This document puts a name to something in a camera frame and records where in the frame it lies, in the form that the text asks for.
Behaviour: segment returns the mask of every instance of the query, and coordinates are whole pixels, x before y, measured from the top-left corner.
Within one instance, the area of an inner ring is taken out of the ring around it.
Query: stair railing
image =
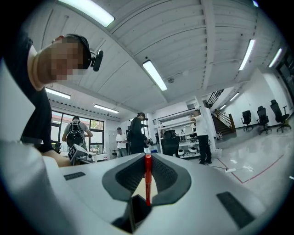
[[[232,132],[236,132],[235,123],[231,114],[229,114],[229,116],[227,117],[225,114],[221,113],[217,109],[215,109],[213,113],[221,122],[224,123],[224,121],[226,121],[229,124],[229,128],[232,130]]]
[[[217,101],[217,99],[220,97],[220,95],[223,91],[224,91],[224,89],[212,92],[210,98],[207,101],[207,106],[209,108],[211,108],[213,106],[213,104]]]

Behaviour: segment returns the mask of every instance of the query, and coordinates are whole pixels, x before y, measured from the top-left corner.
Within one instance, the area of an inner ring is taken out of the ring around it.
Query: black t-shirt
[[[44,153],[53,150],[51,145],[52,113],[45,88],[36,91],[28,78],[28,52],[32,45],[33,42],[28,35],[20,31],[8,46],[4,60],[19,88],[35,106],[35,111],[23,131],[23,136],[42,139],[44,144],[38,149]]]

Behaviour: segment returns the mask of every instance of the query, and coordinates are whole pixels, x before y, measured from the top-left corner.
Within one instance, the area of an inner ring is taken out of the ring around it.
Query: black office chair
[[[243,119],[241,118],[242,123],[247,125],[246,127],[243,128],[243,131],[245,131],[245,129],[249,130],[249,124],[251,122],[251,112],[250,112],[250,110],[244,111],[242,113],[242,116],[244,118],[244,122],[243,122]]]
[[[259,126],[263,126],[263,130],[260,131],[259,134],[261,134],[264,131],[266,133],[268,130],[271,131],[271,129],[266,126],[266,124],[269,122],[268,116],[266,115],[266,108],[264,108],[263,106],[259,106],[257,109],[257,114],[259,116],[259,120],[257,120],[257,123]]]
[[[161,140],[162,154],[180,157],[178,155],[180,137],[175,135],[175,130],[168,130],[164,133],[164,138]]]
[[[285,111],[285,114],[282,115],[279,104],[276,102],[276,100],[271,101],[271,109],[275,113],[276,122],[281,123],[280,127],[277,129],[277,132],[279,131],[279,129],[282,129],[282,133],[283,133],[284,132],[284,127],[290,127],[290,129],[292,129],[291,126],[287,122],[287,118],[289,117],[289,114],[286,114],[286,107],[287,106],[283,107],[283,109]]]

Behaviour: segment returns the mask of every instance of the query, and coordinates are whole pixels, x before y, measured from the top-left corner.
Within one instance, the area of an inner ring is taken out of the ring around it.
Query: smoke detector
[[[169,83],[174,83],[174,79],[173,78],[169,78],[168,80],[167,80]]]

